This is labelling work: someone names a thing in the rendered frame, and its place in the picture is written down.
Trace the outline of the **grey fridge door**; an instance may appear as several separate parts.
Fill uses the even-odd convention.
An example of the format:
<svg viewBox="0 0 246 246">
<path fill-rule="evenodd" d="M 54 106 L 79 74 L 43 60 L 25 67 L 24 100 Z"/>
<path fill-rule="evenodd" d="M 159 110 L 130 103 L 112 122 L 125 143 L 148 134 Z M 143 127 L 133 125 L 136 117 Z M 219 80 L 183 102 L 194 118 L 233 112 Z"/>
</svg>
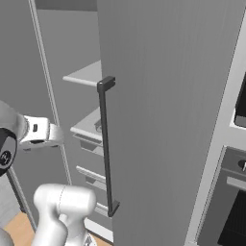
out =
<svg viewBox="0 0 246 246">
<path fill-rule="evenodd" d="M 184 246 L 246 0 L 98 0 L 114 246 Z"/>
</svg>

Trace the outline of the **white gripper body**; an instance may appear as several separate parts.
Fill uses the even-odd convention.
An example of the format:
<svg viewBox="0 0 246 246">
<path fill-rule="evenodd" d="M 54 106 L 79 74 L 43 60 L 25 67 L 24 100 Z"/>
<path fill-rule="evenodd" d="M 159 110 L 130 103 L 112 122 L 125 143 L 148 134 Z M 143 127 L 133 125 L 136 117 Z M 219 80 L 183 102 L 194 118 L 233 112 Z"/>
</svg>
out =
<svg viewBox="0 0 246 246">
<path fill-rule="evenodd" d="M 61 146 L 64 143 L 62 128 L 55 124 L 50 125 L 48 145 L 51 147 Z"/>
</svg>

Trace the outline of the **grey freezer door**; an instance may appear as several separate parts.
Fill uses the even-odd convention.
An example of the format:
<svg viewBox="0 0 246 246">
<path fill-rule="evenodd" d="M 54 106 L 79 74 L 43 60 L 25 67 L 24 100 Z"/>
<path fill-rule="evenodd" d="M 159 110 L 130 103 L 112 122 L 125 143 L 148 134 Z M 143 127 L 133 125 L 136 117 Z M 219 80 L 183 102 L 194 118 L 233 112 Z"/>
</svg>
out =
<svg viewBox="0 0 246 246">
<path fill-rule="evenodd" d="M 46 117 L 60 126 L 35 0 L 0 0 L 0 100 L 23 115 Z M 19 149 L 9 177 L 35 228 L 36 189 L 71 183 L 64 146 Z"/>
</svg>

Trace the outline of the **pale grey fridge shelf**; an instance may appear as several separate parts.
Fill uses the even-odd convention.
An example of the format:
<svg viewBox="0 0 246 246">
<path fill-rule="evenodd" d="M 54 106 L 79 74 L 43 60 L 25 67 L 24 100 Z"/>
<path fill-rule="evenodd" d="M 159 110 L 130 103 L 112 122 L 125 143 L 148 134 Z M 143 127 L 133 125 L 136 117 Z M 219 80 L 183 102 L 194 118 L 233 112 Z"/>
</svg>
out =
<svg viewBox="0 0 246 246">
<path fill-rule="evenodd" d="M 95 111 L 90 113 L 76 125 L 71 127 L 70 131 L 74 134 L 84 135 L 92 139 L 102 141 L 100 109 L 97 108 Z"/>
<path fill-rule="evenodd" d="M 102 80 L 101 62 L 97 61 L 69 75 L 63 76 L 64 81 L 86 86 L 97 86 Z"/>
</svg>

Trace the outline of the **pale grey oven cabinet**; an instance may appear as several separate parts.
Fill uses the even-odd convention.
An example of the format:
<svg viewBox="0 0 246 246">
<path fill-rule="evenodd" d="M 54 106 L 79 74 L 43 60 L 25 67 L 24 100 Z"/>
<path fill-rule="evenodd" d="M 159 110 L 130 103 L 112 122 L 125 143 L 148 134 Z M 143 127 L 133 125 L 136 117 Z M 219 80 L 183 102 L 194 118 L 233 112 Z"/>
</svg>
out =
<svg viewBox="0 0 246 246">
<path fill-rule="evenodd" d="M 246 150 L 246 129 L 235 126 L 235 104 L 246 72 L 246 11 L 234 49 L 227 83 L 214 127 L 203 176 L 197 193 L 184 246 L 198 246 L 198 235 L 209 205 L 212 182 L 219 170 L 219 158 L 224 146 Z"/>
</svg>

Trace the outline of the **grey fridge drawer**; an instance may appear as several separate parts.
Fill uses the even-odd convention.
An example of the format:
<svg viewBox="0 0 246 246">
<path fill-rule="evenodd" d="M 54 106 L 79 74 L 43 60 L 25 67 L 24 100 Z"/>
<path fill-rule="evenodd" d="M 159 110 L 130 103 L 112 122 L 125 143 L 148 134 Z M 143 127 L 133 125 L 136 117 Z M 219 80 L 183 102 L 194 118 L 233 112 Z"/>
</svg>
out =
<svg viewBox="0 0 246 246">
<path fill-rule="evenodd" d="M 101 140 L 94 139 L 86 135 L 74 134 L 73 136 L 79 139 L 82 149 L 99 156 L 104 156 L 103 143 Z"/>
<path fill-rule="evenodd" d="M 79 165 L 76 166 L 76 169 L 80 174 L 83 174 L 85 176 L 86 182 L 89 185 L 92 185 L 93 187 L 99 188 L 104 191 L 107 190 L 106 178 L 104 176 L 85 169 Z"/>
<path fill-rule="evenodd" d="M 108 217 L 108 207 L 107 206 L 97 203 L 95 207 L 95 211 L 100 213 L 101 215 Z"/>
</svg>

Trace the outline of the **black microwave oven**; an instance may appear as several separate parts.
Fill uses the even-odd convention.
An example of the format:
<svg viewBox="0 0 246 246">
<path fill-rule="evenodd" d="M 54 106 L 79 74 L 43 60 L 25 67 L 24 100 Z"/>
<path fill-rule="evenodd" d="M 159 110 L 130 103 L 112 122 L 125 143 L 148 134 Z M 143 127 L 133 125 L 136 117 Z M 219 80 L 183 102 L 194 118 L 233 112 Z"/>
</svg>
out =
<svg viewBox="0 0 246 246">
<path fill-rule="evenodd" d="M 246 73 L 235 104 L 234 124 L 246 128 Z"/>
</svg>

